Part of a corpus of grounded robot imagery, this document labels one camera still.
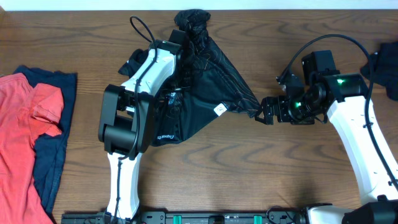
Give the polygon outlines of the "black patterned sports jersey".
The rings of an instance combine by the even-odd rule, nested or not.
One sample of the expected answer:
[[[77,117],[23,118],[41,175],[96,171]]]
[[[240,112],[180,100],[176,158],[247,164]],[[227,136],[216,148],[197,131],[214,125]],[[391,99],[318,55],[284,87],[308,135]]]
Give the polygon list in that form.
[[[161,88],[155,102],[154,137],[149,146],[186,141],[225,111],[254,116],[259,102],[227,56],[208,35],[210,13],[180,11],[176,29],[186,32],[176,76]],[[119,69],[130,79],[145,62],[148,49],[138,49]]]

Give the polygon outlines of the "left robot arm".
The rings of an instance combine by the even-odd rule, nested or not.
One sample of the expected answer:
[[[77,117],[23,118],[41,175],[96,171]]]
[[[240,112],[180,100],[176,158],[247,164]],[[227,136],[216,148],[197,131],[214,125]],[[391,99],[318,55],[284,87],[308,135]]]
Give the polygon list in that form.
[[[106,207],[110,223],[131,222],[136,216],[140,161],[154,137],[154,105],[161,88],[176,76],[182,54],[182,44],[155,40],[135,74],[119,86],[108,85],[104,91],[98,138],[111,169]]]

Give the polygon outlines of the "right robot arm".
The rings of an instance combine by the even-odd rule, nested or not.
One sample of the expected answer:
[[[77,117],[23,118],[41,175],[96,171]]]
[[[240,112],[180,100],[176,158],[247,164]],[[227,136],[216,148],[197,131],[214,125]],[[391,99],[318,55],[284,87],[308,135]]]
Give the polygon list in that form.
[[[296,223],[397,223],[397,162],[381,133],[359,74],[322,75],[312,72],[296,93],[268,96],[255,119],[272,125],[322,123],[336,129],[358,183],[361,206],[354,210],[330,204],[309,205],[296,215]]]

